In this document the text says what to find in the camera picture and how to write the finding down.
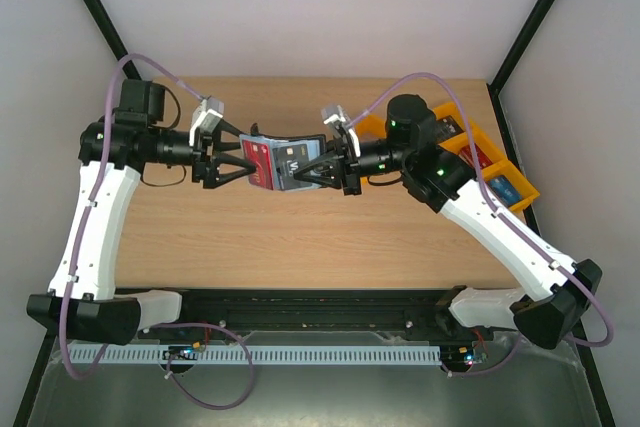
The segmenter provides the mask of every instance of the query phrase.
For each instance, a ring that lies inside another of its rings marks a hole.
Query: black pole
[[[116,30],[113,22],[109,18],[109,14],[107,13],[104,5],[100,0],[83,0],[87,9],[91,13],[93,20],[96,22],[96,25],[102,32],[102,36],[104,40],[107,41],[109,48],[111,48],[111,52],[116,56],[116,59],[121,59],[125,55],[127,55],[127,48],[124,46],[120,35],[118,35],[118,31]],[[125,75],[129,79],[140,80],[140,73],[133,62],[127,62],[122,69]]]
[[[522,54],[524,54],[524,51],[529,46],[531,39],[533,39],[538,27],[542,24],[542,21],[554,2],[555,0],[538,0],[536,2],[533,10],[529,14],[529,17],[527,17],[527,20],[522,26],[520,33],[516,37],[515,42],[511,46],[509,53],[502,62],[493,82],[489,85],[489,92],[491,95],[497,96],[500,94],[500,91],[507,83],[507,80],[509,80],[509,77],[516,68],[520,57],[522,57]]]

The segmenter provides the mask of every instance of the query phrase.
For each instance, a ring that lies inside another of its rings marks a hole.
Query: black cable
[[[400,177],[398,177],[397,179],[388,180],[386,182],[372,182],[371,177],[378,177],[378,176],[377,175],[367,176],[367,182],[369,182],[369,185],[372,185],[373,187],[387,187],[388,185],[398,184],[402,182],[402,175],[400,175]]]
[[[178,113],[176,114],[176,118],[173,122],[171,122],[171,125],[168,127],[163,127],[164,129],[167,130],[172,130],[175,129],[178,124],[180,123],[180,118],[182,117],[182,106],[180,105],[180,101],[178,100],[178,98],[176,97],[176,94],[173,93],[173,91],[167,87],[167,86],[163,86],[165,92],[169,92],[169,95],[173,98],[173,101],[176,103],[176,108],[178,109]]]
[[[174,185],[180,185],[182,182],[184,182],[184,179],[187,178],[187,168],[184,165],[180,166],[182,168],[182,178],[180,180],[177,180],[175,182],[171,182],[169,184],[152,184],[147,182],[146,180],[144,180],[144,170],[142,171],[142,175],[140,176],[140,182],[142,182],[144,185],[148,186],[148,187],[172,187]]]

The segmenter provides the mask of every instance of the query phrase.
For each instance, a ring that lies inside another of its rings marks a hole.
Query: perforated metal strip
[[[77,364],[93,361],[99,345],[70,346],[71,360]],[[250,346],[256,365],[439,365],[440,349],[428,346],[379,347],[309,347],[309,346]],[[168,355],[167,346],[127,345],[110,346],[103,364],[157,364]],[[206,352],[190,354],[187,360],[175,363],[233,365],[247,362],[243,350],[237,346],[209,346]]]

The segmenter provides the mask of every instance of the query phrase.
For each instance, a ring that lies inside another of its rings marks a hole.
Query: black metal frame
[[[516,37],[509,53],[507,54],[504,62],[502,63],[498,73],[491,82],[487,85],[487,89],[493,104],[496,120],[500,128],[502,140],[504,142],[507,157],[511,162],[519,167],[517,152],[513,143],[511,133],[509,132],[508,124],[500,103],[500,92],[505,86],[507,80],[514,71],[518,61],[524,54],[529,43],[533,39],[535,33],[540,27],[546,14],[549,12],[551,6],[555,0],[538,0],[529,14],[525,24],[523,25],[520,33]],[[106,9],[102,5],[100,0],[84,0],[87,8],[89,9],[93,19],[95,20],[98,28],[102,32],[105,40],[109,44],[113,54],[116,58],[121,58],[127,54],[127,50],[124,43],[120,39],[115,26],[111,22]],[[140,79],[140,74],[133,65],[128,63],[124,69],[125,75],[131,79]],[[531,208],[525,210],[525,220],[529,227],[538,232],[538,224]],[[371,320],[369,323],[374,324],[376,321],[381,322],[385,326],[396,325],[398,322],[404,320],[411,320],[406,318],[407,316],[415,315],[417,312],[421,312],[420,309],[425,308],[424,298],[432,298],[440,296],[444,291],[220,291],[220,290],[189,290],[185,293],[190,296],[200,298],[200,302],[204,302],[204,305],[209,305],[208,308],[213,309],[214,312],[211,315],[224,316],[229,315],[229,309],[221,309],[222,305],[231,306],[228,302],[235,302],[235,309],[241,312],[242,323],[246,329],[252,329],[253,327],[264,326],[264,322],[260,322],[260,318],[251,314],[251,304],[254,302],[251,299],[265,299],[269,297],[271,300],[285,299],[289,306],[294,306],[295,309],[289,310],[288,315],[291,315],[294,311],[300,311],[306,313],[313,318],[320,318],[326,316],[327,318],[334,318],[340,313],[347,315],[343,317],[343,320],[351,322],[353,325],[360,325],[363,322],[363,314],[366,314],[367,318]],[[420,305],[415,304],[415,299],[421,297],[423,301]],[[364,308],[360,313],[357,311],[349,310],[348,300],[354,302],[360,302],[362,299],[367,299],[367,304],[372,307],[375,303],[375,308]],[[427,308],[432,308],[431,302],[426,303]],[[285,322],[287,328],[290,329],[289,321]],[[308,327],[300,327],[300,330],[308,329]],[[409,335],[416,335],[411,333],[411,329],[405,328],[405,334],[409,331]],[[421,331],[416,329],[418,337],[427,333],[427,330]],[[584,329],[582,324],[579,323],[574,329],[574,335],[584,338]],[[35,402],[35,398],[44,374],[49,356],[51,354],[55,337],[47,335],[45,336],[40,352],[36,359],[31,377],[27,384],[18,415],[16,416],[14,427],[26,426]],[[582,361],[582,364],[586,370],[587,379],[591,388],[596,408],[598,410],[600,421],[605,427],[615,426],[613,415],[609,407],[598,370],[596,368],[591,350],[587,347],[578,346],[578,354]]]

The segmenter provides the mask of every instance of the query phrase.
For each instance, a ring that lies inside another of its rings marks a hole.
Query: red card
[[[480,162],[481,168],[484,169],[485,167],[489,167],[491,164],[493,164],[493,162],[491,162],[491,159],[487,157],[487,154],[482,152],[482,149],[478,147],[478,144],[476,144],[476,152],[478,153],[478,161]],[[460,152],[458,153],[458,155],[462,158],[462,160],[464,160],[467,164],[473,167],[473,157],[471,156],[471,146],[465,145],[462,149],[460,149]]]
[[[256,165],[256,171],[249,176],[249,183],[263,189],[273,190],[273,174],[271,151],[269,146],[261,142],[242,141],[244,158]]]

